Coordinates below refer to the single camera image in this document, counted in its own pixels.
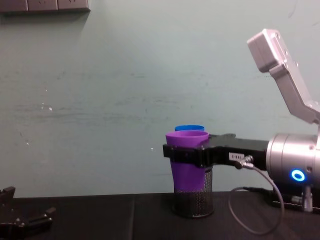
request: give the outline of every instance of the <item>table surface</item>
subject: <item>table surface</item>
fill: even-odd
[[[244,230],[228,209],[229,192],[213,192],[215,211],[200,219],[172,213],[172,193],[16,198],[26,216],[56,207],[51,231],[28,240],[319,240],[320,215],[286,210],[281,226],[267,236]],[[235,192],[234,211],[257,231],[271,227],[279,208],[257,193]]]

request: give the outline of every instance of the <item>wall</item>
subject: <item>wall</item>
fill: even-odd
[[[319,99],[320,3],[89,0],[89,14],[2,17],[0,188],[17,196],[170,192],[165,133],[316,133],[291,116],[246,41],[278,29]],[[214,168],[215,191],[268,186]]]

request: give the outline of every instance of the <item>silver cylinder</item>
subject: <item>silver cylinder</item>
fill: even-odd
[[[279,183],[320,187],[320,151],[317,137],[302,134],[277,134],[269,141],[266,168]]]

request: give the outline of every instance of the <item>gray cable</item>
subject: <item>gray cable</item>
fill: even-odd
[[[279,225],[281,224],[282,222],[282,219],[284,217],[284,214],[285,214],[285,204],[284,204],[284,200],[281,196],[281,193],[278,189],[278,187],[275,185],[275,183],[271,180],[270,177],[266,176],[259,168],[253,166],[251,169],[257,171],[260,175],[262,175],[273,187],[273,190],[275,191],[275,193],[277,194],[278,198],[279,198],[279,201],[280,201],[280,205],[281,205],[281,213],[280,213],[280,216],[277,220],[277,222],[275,223],[275,225],[266,230],[266,231],[255,231],[255,230],[252,230],[251,228],[249,228],[248,226],[246,226],[235,214],[235,212],[233,211],[232,207],[231,207],[231,195],[232,195],[232,192],[235,192],[235,191],[238,191],[238,190],[244,190],[244,187],[236,187],[234,189],[231,190],[230,194],[229,194],[229,198],[228,198],[228,206],[229,206],[229,210],[232,214],[232,216],[234,217],[234,219],[243,227],[245,228],[247,231],[249,231],[250,233],[254,234],[254,235],[260,235],[260,236],[263,236],[263,235],[267,235],[267,234],[270,234],[272,233],[273,231],[275,231]]]

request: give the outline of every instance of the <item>blue light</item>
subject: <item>blue light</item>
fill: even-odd
[[[293,170],[291,172],[291,177],[298,182],[302,182],[306,179],[305,174],[300,170]]]

